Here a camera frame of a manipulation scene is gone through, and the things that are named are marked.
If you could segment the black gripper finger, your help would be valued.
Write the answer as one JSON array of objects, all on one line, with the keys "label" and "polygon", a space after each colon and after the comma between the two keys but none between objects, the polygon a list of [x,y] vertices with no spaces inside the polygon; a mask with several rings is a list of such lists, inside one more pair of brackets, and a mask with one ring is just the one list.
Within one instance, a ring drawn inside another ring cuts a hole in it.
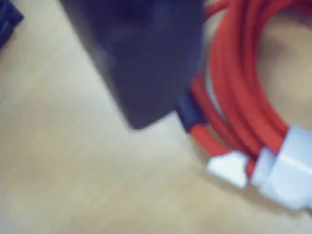
[{"label": "black gripper finger", "polygon": [[202,56],[200,0],[63,0],[126,122],[145,128],[186,94]]}]

